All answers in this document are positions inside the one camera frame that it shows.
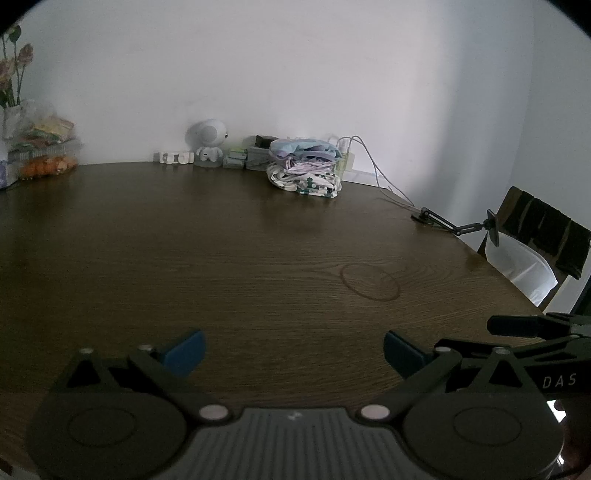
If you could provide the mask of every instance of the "gray ribbed panel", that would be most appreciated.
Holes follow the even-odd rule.
[[[344,408],[247,408],[232,424],[199,430],[176,465],[154,478],[433,480],[389,430],[357,424]]]

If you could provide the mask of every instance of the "green leaf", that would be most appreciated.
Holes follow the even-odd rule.
[[[20,38],[22,33],[21,30],[21,26],[20,25],[15,25],[14,27],[12,27],[12,29],[10,30],[10,33],[8,34],[8,39],[12,42],[12,43],[16,43],[17,40]]]

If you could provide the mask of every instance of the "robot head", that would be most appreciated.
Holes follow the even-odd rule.
[[[205,147],[218,147],[228,137],[228,129],[220,120],[210,118],[199,125],[197,137]]]

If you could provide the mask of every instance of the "white cable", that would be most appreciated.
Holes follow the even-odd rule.
[[[399,189],[399,188],[398,188],[398,187],[397,187],[397,186],[396,186],[394,183],[392,183],[392,182],[391,182],[391,181],[388,179],[388,177],[387,177],[387,176],[384,174],[384,172],[383,172],[383,171],[382,171],[382,170],[381,170],[381,169],[378,167],[378,165],[377,165],[377,163],[375,162],[374,158],[371,156],[371,153],[369,153],[369,149],[368,149],[368,148],[367,148],[367,146],[365,145],[365,142],[363,141],[363,138],[361,138],[361,137],[360,137],[360,136],[358,136],[358,135],[353,135],[352,137],[341,137],[341,138],[339,138],[339,140],[337,141],[337,144],[338,144],[338,143],[339,143],[341,140],[344,140],[344,139],[348,139],[348,140],[349,140],[349,146],[347,147],[347,153],[349,153],[349,151],[350,151],[350,149],[351,149],[351,143],[353,143],[353,142],[357,142],[358,144],[360,144],[360,145],[362,145],[362,146],[363,146],[363,148],[365,149],[365,151],[366,151],[366,153],[367,153],[367,155],[368,155],[369,159],[371,160],[371,163],[372,163],[372,165],[374,166],[374,172],[375,172],[375,181],[376,181],[376,184],[378,185],[378,190],[379,190],[379,191],[380,191],[380,192],[381,192],[381,193],[382,193],[382,194],[383,194],[383,195],[384,195],[384,196],[385,196],[385,197],[386,197],[388,200],[390,200],[390,201],[392,201],[392,202],[396,203],[397,205],[399,205],[399,206],[401,206],[401,207],[407,208],[407,209],[410,209],[410,207],[411,207],[411,206],[412,206],[412,207],[414,207],[414,208],[416,208],[416,207],[414,206],[414,203],[413,203],[413,201],[412,201],[410,198],[408,198],[408,196],[407,196],[407,195],[406,195],[406,194],[405,194],[405,193],[404,193],[402,190],[400,190],[400,189]],[[378,172],[380,172],[380,173],[382,174],[382,177],[384,177],[384,179],[385,179],[385,180],[386,180],[386,181],[387,181],[387,182],[388,182],[388,183],[389,183],[389,184],[390,184],[392,187],[394,187],[396,190],[398,190],[400,193],[402,193],[402,196],[404,196],[404,198],[408,200],[408,204],[407,204],[407,203],[400,202],[399,200],[397,200],[397,199],[395,199],[395,198],[391,197],[390,195],[387,195],[387,194],[386,194],[386,193],[383,191],[383,189],[385,189],[385,187],[382,187],[382,186],[379,184],[379,176],[378,176]]]

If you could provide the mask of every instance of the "wood grain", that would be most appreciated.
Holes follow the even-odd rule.
[[[537,313],[462,241],[363,185],[323,199],[258,172],[110,164],[0,206],[0,455],[26,468],[26,425],[81,346],[124,356],[198,326],[208,352],[190,381],[234,408],[353,409],[400,381],[387,330],[493,341],[490,315]]]

